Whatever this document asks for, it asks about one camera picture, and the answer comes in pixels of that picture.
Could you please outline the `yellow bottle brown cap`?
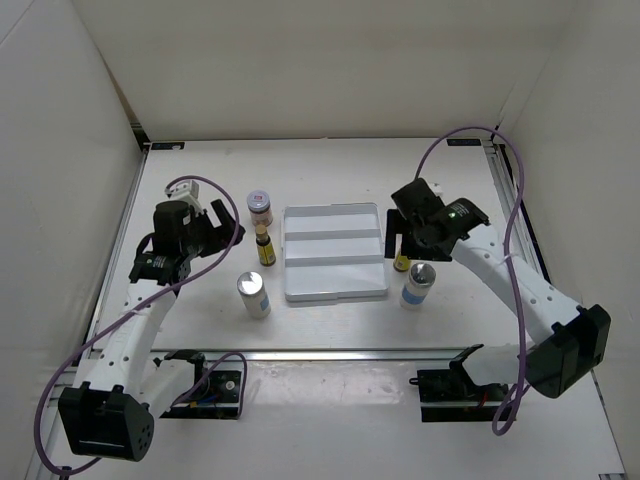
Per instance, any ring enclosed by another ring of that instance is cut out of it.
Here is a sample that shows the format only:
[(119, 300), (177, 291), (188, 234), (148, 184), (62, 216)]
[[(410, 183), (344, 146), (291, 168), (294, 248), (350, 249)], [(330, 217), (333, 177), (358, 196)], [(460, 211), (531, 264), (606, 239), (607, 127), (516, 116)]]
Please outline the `yellow bottle brown cap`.
[(397, 272), (407, 272), (411, 268), (412, 261), (401, 252), (398, 252), (395, 256), (393, 267)]

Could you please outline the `white can blue label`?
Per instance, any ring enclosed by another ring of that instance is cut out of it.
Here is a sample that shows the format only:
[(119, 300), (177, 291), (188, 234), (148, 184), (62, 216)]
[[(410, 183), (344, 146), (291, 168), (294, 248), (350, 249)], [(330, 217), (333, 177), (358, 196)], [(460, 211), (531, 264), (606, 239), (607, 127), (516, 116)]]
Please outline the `white can blue label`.
[(405, 309), (420, 308), (436, 281), (436, 270), (428, 263), (413, 264), (400, 294), (400, 305)]

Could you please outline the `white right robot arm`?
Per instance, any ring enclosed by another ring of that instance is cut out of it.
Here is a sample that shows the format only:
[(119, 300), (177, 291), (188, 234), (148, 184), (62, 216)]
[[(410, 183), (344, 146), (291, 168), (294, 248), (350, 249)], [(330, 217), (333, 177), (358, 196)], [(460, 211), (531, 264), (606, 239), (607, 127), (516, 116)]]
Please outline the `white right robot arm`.
[(481, 346), (451, 361), (449, 387), (470, 400), (485, 386), (519, 378), (557, 398), (604, 357), (610, 315), (564, 295), (522, 259), (504, 251), (489, 217), (473, 202), (445, 204), (421, 178), (391, 196), (385, 255), (456, 261), (476, 275), (514, 314), (524, 316), (525, 345)]

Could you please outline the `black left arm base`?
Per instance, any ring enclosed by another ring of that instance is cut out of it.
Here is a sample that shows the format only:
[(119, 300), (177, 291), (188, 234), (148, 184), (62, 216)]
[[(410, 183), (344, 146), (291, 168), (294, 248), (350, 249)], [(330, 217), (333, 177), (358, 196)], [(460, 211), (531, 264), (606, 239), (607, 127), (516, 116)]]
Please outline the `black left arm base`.
[(167, 361), (182, 361), (192, 366), (197, 389), (183, 401), (174, 402), (160, 415), (163, 419), (239, 420), (244, 409), (248, 362), (241, 352), (224, 353), (213, 363), (204, 353), (193, 349), (174, 350), (155, 358), (157, 367)]

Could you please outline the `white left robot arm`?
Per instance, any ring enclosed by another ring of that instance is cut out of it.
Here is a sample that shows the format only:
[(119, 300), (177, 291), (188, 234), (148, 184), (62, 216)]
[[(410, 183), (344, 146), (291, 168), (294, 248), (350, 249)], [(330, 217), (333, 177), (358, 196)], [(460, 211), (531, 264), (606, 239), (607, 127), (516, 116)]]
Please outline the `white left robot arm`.
[(191, 195), (156, 205), (153, 230), (138, 244), (119, 320), (102, 333), (106, 347), (79, 386), (63, 390), (58, 409), (73, 454), (139, 461), (155, 423), (180, 396), (206, 395), (210, 377), (199, 358), (170, 354), (146, 368), (160, 327), (197, 258), (221, 256), (244, 234), (216, 199), (204, 209)]

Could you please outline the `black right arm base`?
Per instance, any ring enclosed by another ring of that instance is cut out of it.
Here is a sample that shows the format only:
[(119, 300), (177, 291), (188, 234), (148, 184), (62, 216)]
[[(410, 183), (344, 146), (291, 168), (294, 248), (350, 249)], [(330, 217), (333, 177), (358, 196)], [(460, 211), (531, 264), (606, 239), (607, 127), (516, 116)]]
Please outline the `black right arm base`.
[(483, 344), (468, 347), (446, 367), (423, 368), (409, 379), (409, 384), (418, 388), (423, 423), (492, 421), (508, 393), (508, 385), (476, 385), (463, 370), (463, 362), (482, 347)]

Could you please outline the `white can beige label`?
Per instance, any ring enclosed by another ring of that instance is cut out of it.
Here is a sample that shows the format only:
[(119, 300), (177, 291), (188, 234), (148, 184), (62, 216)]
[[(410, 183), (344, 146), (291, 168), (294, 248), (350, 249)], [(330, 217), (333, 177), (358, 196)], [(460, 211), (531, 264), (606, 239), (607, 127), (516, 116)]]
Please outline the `white can beige label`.
[(237, 290), (248, 314), (262, 319), (270, 314), (271, 304), (262, 276), (254, 271), (243, 272), (237, 279)]

